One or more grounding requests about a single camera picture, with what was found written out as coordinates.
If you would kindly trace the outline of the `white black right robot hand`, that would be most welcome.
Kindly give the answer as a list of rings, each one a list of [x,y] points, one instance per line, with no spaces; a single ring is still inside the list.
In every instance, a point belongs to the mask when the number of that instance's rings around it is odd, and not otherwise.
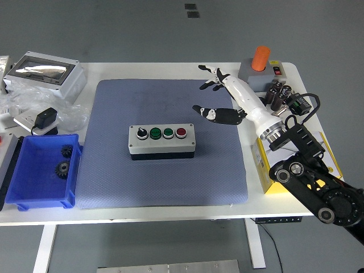
[[[284,133],[282,120],[268,112],[263,102],[246,82],[223,72],[220,68],[206,65],[199,65],[198,67],[214,75],[211,80],[200,86],[200,89],[203,90],[215,85],[213,90],[217,91],[224,87],[240,109],[210,109],[195,105],[193,110],[211,122],[226,125],[238,125],[244,118],[247,118],[254,123],[256,134],[261,139],[279,137]]]

